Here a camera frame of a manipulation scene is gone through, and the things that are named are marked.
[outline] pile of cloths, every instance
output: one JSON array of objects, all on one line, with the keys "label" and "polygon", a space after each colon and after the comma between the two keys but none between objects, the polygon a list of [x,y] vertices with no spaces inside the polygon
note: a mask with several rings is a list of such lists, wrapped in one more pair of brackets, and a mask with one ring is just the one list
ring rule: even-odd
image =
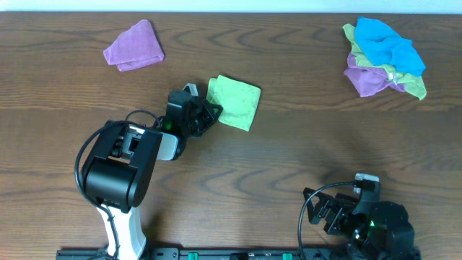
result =
[{"label": "pile of cloths", "polygon": [[402,38],[379,20],[364,17],[358,18],[356,27],[346,24],[343,29],[352,44],[344,74],[361,97],[392,87],[420,100],[425,98],[425,65],[411,40]]}]

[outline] wooden table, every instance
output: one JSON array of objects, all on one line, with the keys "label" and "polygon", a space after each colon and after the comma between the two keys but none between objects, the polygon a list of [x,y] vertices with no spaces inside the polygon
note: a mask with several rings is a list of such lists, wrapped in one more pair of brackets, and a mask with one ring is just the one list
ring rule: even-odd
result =
[{"label": "wooden table", "polygon": [[[295,248],[303,188],[362,172],[406,206],[425,259],[459,259],[462,17],[367,16],[414,41],[423,101],[358,96],[341,29],[357,14],[0,13],[0,259],[104,246],[74,182],[83,141],[135,109],[162,115],[170,91],[220,74],[261,88],[252,128],[217,123],[178,161],[157,162],[141,205],[150,240]],[[165,61],[120,73],[102,52],[141,19],[155,24]],[[322,225],[303,230],[307,244],[336,242]]]}]

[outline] blue cloth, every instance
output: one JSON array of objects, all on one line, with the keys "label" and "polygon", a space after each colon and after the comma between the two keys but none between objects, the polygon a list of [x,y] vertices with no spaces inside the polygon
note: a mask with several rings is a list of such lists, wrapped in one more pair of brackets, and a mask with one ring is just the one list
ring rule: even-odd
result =
[{"label": "blue cloth", "polygon": [[412,47],[412,40],[402,38],[379,20],[359,17],[354,39],[374,66],[390,64],[398,72],[417,77],[425,70],[424,62]]}]

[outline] towel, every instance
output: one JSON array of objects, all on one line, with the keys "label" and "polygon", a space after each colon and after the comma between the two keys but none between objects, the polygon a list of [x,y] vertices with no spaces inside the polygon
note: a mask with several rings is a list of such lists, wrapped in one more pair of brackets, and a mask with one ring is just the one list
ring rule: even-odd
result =
[{"label": "towel", "polygon": [[261,90],[252,85],[228,79],[224,76],[211,78],[207,100],[221,105],[223,112],[218,121],[249,131],[260,100]]},{"label": "towel", "polygon": [[352,81],[361,97],[375,95],[388,86],[399,92],[405,91],[403,84],[396,84],[393,79],[388,81],[389,78],[385,69],[360,67],[356,65],[356,57],[351,53],[348,55],[347,63],[348,69],[345,70],[344,74]]},{"label": "towel", "polygon": [[410,73],[401,73],[397,72],[394,66],[389,64],[383,64],[380,66],[374,66],[366,57],[366,55],[361,51],[361,48],[357,45],[356,40],[354,39],[354,26],[351,24],[346,24],[343,26],[345,36],[352,44],[352,54],[356,56],[356,65],[361,67],[373,67],[385,69],[388,73],[389,78],[396,79],[396,82],[399,84],[404,84],[406,92],[419,98],[420,100],[424,99],[427,95],[425,89],[425,84],[422,77],[416,77]]},{"label": "towel", "polygon": [[364,17],[358,18],[354,39],[370,62],[379,66],[390,64],[398,72],[421,76],[424,62],[412,47],[412,40],[402,38],[385,23]]},{"label": "towel", "polygon": [[145,19],[122,32],[103,54],[108,64],[117,65],[120,72],[139,69],[165,57],[151,23]]}]

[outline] purple cloth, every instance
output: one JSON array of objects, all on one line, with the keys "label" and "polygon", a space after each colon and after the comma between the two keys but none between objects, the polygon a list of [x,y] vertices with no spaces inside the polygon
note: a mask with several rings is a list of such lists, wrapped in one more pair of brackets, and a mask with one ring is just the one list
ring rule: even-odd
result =
[{"label": "purple cloth", "polygon": [[406,91],[404,84],[388,81],[388,74],[385,69],[357,66],[356,56],[351,53],[348,54],[347,63],[348,69],[345,70],[344,74],[352,81],[361,97],[375,95],[388,86],[399,92]]},{"label": "purple cloth", "polygon": [[122,32],[103,54],[108,64],[117,65],[121,72],[163,61],[165,57],[151,23],[145,19]]}]

